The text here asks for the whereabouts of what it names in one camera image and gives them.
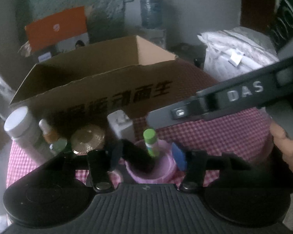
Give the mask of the right hand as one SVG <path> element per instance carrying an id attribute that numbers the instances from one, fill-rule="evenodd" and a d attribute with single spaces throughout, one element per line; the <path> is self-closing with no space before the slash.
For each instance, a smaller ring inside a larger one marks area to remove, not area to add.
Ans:
<path id="1" fill-rule="evenodd" d="M 274 144 L 283 154 L 283 160 L 289 165 L 289 169 L 293 172 L 293 139 L 289 139 L 285 130 L 272 121 L 270 131 Z"/>

